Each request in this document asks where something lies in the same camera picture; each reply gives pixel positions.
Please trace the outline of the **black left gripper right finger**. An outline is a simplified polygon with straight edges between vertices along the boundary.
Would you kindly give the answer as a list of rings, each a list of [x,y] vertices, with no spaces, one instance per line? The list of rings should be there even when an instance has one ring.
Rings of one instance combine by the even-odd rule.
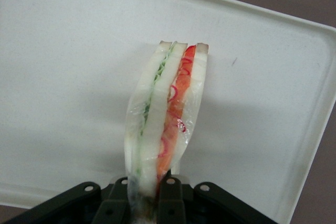
[[[157,223],[275,223],[214,183],[195,187],[177,177],[160,183]]]

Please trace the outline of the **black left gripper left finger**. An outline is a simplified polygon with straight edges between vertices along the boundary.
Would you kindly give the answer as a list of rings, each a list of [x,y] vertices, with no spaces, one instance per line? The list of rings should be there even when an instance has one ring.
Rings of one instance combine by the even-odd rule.
[[[104,189],[94,182],[81,183],[5,223],[127,223],[125,180]]]

